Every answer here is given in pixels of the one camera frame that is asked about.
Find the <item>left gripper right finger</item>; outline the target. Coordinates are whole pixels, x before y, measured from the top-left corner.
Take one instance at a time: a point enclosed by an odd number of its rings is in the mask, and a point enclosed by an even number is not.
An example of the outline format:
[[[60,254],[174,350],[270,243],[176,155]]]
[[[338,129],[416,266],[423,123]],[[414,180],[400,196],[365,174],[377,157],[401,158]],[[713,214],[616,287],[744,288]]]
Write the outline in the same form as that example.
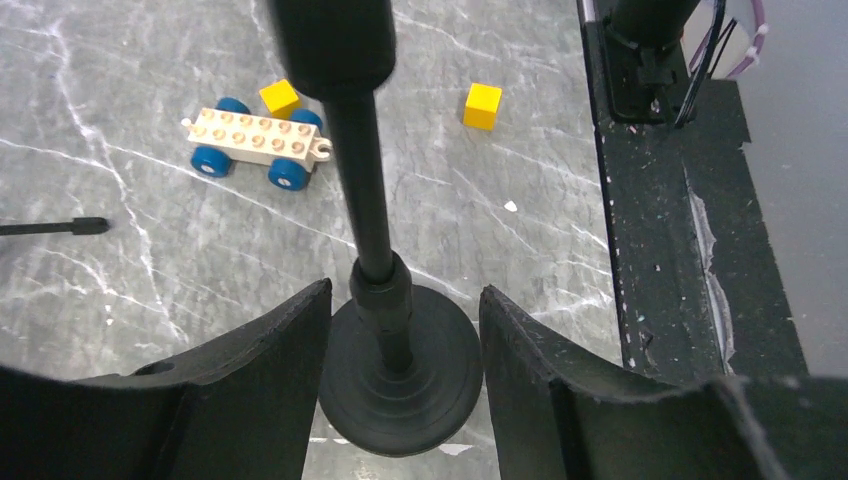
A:
[[[674,386],[625,370],[495,287],[479,300],[504,479],[843,479],[847,384],[718,375]]]

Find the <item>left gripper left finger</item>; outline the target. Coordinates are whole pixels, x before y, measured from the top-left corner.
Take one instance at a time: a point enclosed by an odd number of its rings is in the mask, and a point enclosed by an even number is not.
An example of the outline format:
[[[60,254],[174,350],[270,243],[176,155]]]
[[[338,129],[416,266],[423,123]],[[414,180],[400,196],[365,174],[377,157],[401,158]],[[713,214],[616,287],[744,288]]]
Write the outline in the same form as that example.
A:
[[[129,375],[1,371],[5,479],[298,479],[331,321],[316,281]]]

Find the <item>black round-base desk mic stand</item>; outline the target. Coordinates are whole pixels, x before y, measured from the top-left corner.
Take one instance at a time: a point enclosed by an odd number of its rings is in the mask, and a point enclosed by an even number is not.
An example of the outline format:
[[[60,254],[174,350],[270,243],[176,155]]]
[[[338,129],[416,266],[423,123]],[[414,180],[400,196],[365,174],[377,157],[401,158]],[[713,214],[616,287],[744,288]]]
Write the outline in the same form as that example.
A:
[[[390,241],[375,91],[396,64],[387,1],[272,1],[281,62],[319,101],[357,258],[332,317],[319,401],[336,431],[376,455],[406,457],[453,436],[482,387],[478,334],[450,298],[417,285]]]

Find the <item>black tripod mic stand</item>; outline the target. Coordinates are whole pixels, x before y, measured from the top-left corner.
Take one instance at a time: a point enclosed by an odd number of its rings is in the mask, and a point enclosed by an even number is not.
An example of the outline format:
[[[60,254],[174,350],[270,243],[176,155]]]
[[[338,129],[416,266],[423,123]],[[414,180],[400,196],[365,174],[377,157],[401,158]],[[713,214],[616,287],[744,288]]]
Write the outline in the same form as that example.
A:
[[[2,225],[0,236],[66,233],[73,235],[99,235],[111,225],[103,217],[77,217],[67,222]]]

